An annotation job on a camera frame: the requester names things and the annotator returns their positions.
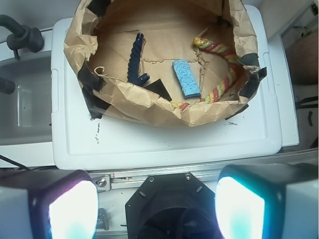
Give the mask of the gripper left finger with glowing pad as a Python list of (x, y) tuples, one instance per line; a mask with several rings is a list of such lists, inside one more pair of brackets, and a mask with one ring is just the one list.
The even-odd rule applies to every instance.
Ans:
[(92, 239), (98, 193), (83, 170), (2, 170), (2, 239)]

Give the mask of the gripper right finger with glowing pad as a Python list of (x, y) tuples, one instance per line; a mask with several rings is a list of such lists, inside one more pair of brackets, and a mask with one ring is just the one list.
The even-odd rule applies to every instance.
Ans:
[(225, 239), (317, 239), (319, 167), (227, 165), (217, 181), (215, 212)]

